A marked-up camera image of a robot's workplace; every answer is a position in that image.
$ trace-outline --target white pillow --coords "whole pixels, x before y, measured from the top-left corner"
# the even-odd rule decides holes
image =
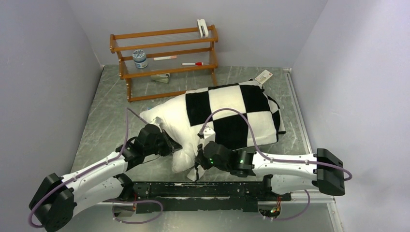
[[[161,127],[182,145],[173,154],[172,170],[178,173],[194,166],[199,144],[197,134],[206,118],[220,108],[233,108],[244,114],[258,145],[276,143],[278,134],[285,133],[285,128],[278,104],[263,91],[257,81],[190,90],[143,111],[140,116],[148,122],[161,118]],[[235,112],[218,112],[207,125],[215,130],[218,144],[229,149],[253,146],[246,123]]]

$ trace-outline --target white marker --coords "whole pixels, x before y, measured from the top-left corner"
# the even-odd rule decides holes
[[[182,65],[198,65],[198,66],[201,66],[201,65],[203,65],[204,63],[203,62],[196,62],[196,63],[182,63]]]
[[[154,60],[163,60],[163,59],[176,59],[176,56],[170,56],[170,57],[155,57]]]

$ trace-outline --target wooden shelf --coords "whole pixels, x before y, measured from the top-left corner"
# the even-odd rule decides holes
[[[218,67],[218,60],[214,49],[214,43],[218,42],[218,33],[215,25],[207,27],[209,36],[200,38],[198,28],[185,28],[174,30],[161,30],[140,32],[132,34],[122,34],[110,36],[110,50],[117,53],[119,61],[119,77],[125,79],[127,84],[127,99],[131,101],[140,101],[154,98],[176,96],[185,93],[177,91],[149,96],[132,97],[132,78],[139,78],[163,73],[179,73],[195,70],[210,70],[212,82],[216,86],[217,80],[214,69]],[[124,57],[123,51],[136,49],[151,49],[165,46],[178,46],[185,44],[199,44],[209,42],[209,46],[204,48],[178,50],[170,52],[160,52],[146,54],[148,66],[139,69],[136,68],[131,56]],[[155,57],[176,56],[175,59],[154,60]],[[182,66],[182,63],[203,62],[201,66]]]
[[[207,28],[209,32],[208,38],[200,38],[198,28],[111,35],[110,50],[111,53],[115,53],[153,47],[218,42],[218,33],[215,29],[215,25]]]

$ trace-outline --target gray floor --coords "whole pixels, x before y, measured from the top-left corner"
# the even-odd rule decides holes
[[[306,154],[304,137],[299,129],[294,102],[288,87],[288,81],[279,68],[263,67],[219,67],[216,69],[218,84],[230,84],[255,78],[263,70],[269,70],[274,76],[265,84],[265,93],[275,99],[280,108],[285,124],[286,134],[280,136],[279,142],[262,146],[262,151],[273,154],[300,155]],[[208,71],[173,73],[170,83],[164,84],[151,81],[150,78],[133,80],[134,96],[157,94],[185,89],[196,89],[211,86],[212,81]],[[110,154],[124,141],[125,113],[129,107],[135,112],[141,112],[167,101],[169,98],[147,101],[127,102],[125,81],[118,76],[117,65],[107,65],[101,76],[97,93],[91,105],[87,124],[81,139],[72,172],[78,171]],[[136,136],[143,123],[130,114],[130,137]],[[147,164],[135,167],[126,174],[134,181],[189,181],[188,171],[175,174],[171,171],[172,156],[160,157]],[[231,181],[243,180],[216,168],[208,170],[201,181]]]

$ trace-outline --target purple cable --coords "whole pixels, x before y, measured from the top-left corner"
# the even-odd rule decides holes
[[[114,161],[114,160],[117,160],[119,157],[121,157],[122,153],[124,152],[125,145],[127,144],[127,140],[128,140],[128,111],[127,111],[127,110],[131,111],[131,113],[133,113],[134,115],[136,115],[140,120],[142,120],[144,123],[147,124],[147,121],[145,121],[144,119],[142,119],[142,118],[141,118],[137,113],[135,113],[132,109],[126,108],[126,109],[125,109],[125,124],[126,124],[127,126],[126,126],[126,130],[125,130],[124,143],[123,143],[122,148],[121,148],[120,152],[118,153],[118,155],[117,155],[116,157],[114,157],[114,158],[109,159],[109,160],[108,160],[108,163],[110,163],[110,162],[112,162],[112,161]],[[56,192],[57,190],[59,190],[61,187],[65,186],[66,184],[69,184],[69,183],[73,182],[75,179],[80,178],[80,177],[82,177],[82,176],[84,176],[84,175],[86,175],[86,174],[88,174],[88,173],[94,171],[95,169],[97,169],[97,168],[99,168],[99,167],[101,167],[101,166],[103,166],[103,165],[105,165],[105,164],[106,164],[105,162],[96,164],[95,166],[90,167],[89,169],[87,169],[87,170],[83,171],[82,173],[76,175],[75,178],[70,178],[70,179],[68,179],[67,181],[65,181],[65,182],[63,182],[63,183],[61,183],[61,184],[59,184],[57,187],[55,187],[55,188],[52,189],[50,192],[48,192],[43,198],[41,198],[41,199],[35,204],[35,206],[33,207],[33,209],[30,211],[30,213],[29,213],[29,218],[28,218],[29,225],[30,225],[31,227],[34,227],[34,228],[43,228],[43,227],[44,227],[43,225],[36,225],[36,224],[33,223],[33,220],[32,220],[33,215],[34,215],[34,212],[36,212],[36,210],[38,209],[38,207],[40,207],[40,205],[41,205],[48,197],[50,197],[53,193],[55,193],[55,192]]]
[[[218,110],[214,111],[213,113],[211,113],[211,115],[205,120],[205,123],[202,125],[202,128],[201,128],[201,130],[199,131],[199,134],[203,134],[203,132],[204,132],[204,130],[205,130],[205,126],[206,126],[206,124],[208,123],[208,121],[211,119],[211,117],[212,117],[214,114],[216,114],[217,112],[223,111],[223,110],[234,111],[235,113],[239,114],[239,115],[244,119],[244,121],[245,121],[246,124],[248,125],[250,134],[252,135],[253,144],[254,144],[256,150],[259,152],[259,154],[260,154],[263,158],[265,158],[265,159],[267,159],[267,160],[269,160],[269,161],[274,161],[274,162],[306,163],[305,160],[290,160],[290,159],[284,159],[284,160],[283,160],[283,159],[269,158],[268,156],[266,156],[266,155],[259,149],[258,145],[256,144],[255,135],[253,134],[252,127],[250,126],[248,120],[246,119],[246,117],[245,117],[243,114],[241,114],[239,111],[237,111],[237,110],[235,110],[235,109],[231,109],[231,108],[221,108],[221,109],[218,109]],[[347,178],[344,179],[345,181],[351,180],[351,178],[352,178],[351,172],[349,172],[348,170],[346,170],[346,169],[344,169],[344,168],[341,168],[341,167],[339,167],[339,166],[336,166],[336,165],[333,165],[333,164],[329,164],[329,163],[324,163],[324,162],[309,161],[309,160],[308,160],[308,162],[307,162],[306,164],[309,164],[309,163],[316,164],[316,165],[322,165],[322,166],[326,166],[326,167],[331,167],[331,168],[334,168],[334,169],[343,171],[344,173],[347,173],[347,175],[349,175]]]
[[[293,215],[292,217],[286,217],[286,218],[274,218],[274,221],[288,221],[288,220],[292,220],[297,218],[298,216],[304,214],[306,212],[306,210],[308,210],[307,208],[309,208],[310,206],[310,194],[309,192],[305,189],[306,195],[307,195],[307,204],[305,206],[305,208],[300,211],[298,214]]]
[[[148,222],[152,222],[153,220],[159,218],[159,217],[162,215],[163,211],[164,211],[164,206],[161,204],[161,202],[155,201],[155,200],[143,200],[143,201],[134,201],[134,202],[121,202],[121,201],[116,201],[116,200],[112,200],[112,199],[111,199],[111,200],[108,200],[108,201],[109,201],[109,202],[115,202],[115,203],[132,203],[132,204],[155,203],[155,204],[157,204],[157,205],[159,205],[159,206],[161,207],[160,213],[158,213],[158,215],[156,215],[155,217],[153,217],[153,218],[151,218],[151,219],[149,219],[149,220],[146,220],[146,221],[137,221],[137,222],[123,221],[123,220],[118,219],[118,218],[115,216],[115,214],[114,214],[114,207],[113,207],[113,219],[114,219],[115,221],[117,221],[117,222],[121,222],[121,223],[124,223],[124,224],[140,225],[140,224],[145,224],[145,223],[148,223]]]

